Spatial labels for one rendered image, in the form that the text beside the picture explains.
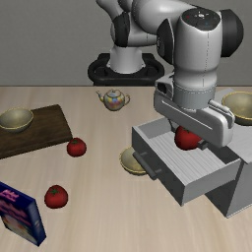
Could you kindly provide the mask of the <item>red tomato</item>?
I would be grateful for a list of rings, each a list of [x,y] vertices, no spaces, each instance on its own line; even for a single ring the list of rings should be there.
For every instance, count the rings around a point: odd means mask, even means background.
[[[53,185],[45,193],[44,203],[50,209],[63,208],[68,203],[68,193],[60,185]]]
[[[67,145],[67,153],[73,157],[81,157],[87,151],[86,143],[80,138],[73,138]]]
[[[195,150],[201,138],[196,134],[188,131],[182,126],[179,126],[175,131],[174,143],[183,151]]]

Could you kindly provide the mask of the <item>open grey drawer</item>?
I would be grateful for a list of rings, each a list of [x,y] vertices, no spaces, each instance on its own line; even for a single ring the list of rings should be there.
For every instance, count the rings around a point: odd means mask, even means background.
[[[133,157],[149,177],[158,179],[180,206],[220,187],[227,181],[225,167],[235,162],[235,157],[221,157],[226,147],[180,150],[165,118],[133,126],[132,147]]]

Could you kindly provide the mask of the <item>beige porcelain bowl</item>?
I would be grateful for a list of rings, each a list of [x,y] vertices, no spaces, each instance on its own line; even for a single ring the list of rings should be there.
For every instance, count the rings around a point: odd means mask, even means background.
[[[126,148],[119,156],[120,164],[122,167],[133,175],[146,175],[140,164],[133,157],[134,149],[132,147]]]
[[[227,106],[235,116],[235,123],[252,126],[252,93],[232,92],[226,94],[221,104]]]
[[[26,108],[10,108],[0,115],[0,128],[10,133],[20,133],[28,129],[33,121],[33,113]]]

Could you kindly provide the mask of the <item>grey cabinet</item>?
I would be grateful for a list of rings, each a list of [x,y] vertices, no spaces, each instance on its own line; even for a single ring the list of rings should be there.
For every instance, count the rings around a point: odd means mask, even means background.
[[[235,90],[219,91],[216,100],[221,102],[232,92]],[[235,123],[232,141],[220,151],[220,156],[224,159],[235,157],[235,162],[225,167],[227,181],[206,196],[226,218],[230,218],[252,206],[252,126]]]

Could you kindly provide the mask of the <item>colourful teapot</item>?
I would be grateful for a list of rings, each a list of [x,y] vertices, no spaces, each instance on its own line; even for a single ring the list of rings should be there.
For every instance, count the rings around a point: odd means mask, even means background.
[[[117,89],[111,89],[105,94],[102,94],[100,91],[96,91],[96,93],[98,95],[99,100],[110,111],[120,110],[131,100],[131,97],[128,94],[124,94],[123,92]]]

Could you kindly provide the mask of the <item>brown wooden board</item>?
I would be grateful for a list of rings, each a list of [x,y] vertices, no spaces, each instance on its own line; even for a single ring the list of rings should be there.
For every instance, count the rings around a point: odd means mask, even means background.
[[[59,104],[33,109],[31,126],[21,133],[0,128],[0,159],[69,142],[73,136]]]

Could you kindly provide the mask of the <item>blue carton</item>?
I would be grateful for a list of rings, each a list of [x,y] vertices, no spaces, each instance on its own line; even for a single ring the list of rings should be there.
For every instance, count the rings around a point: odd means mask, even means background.
[[[0,218],[5,227],[39,246],[46,238],[36,200],[0,182]]]

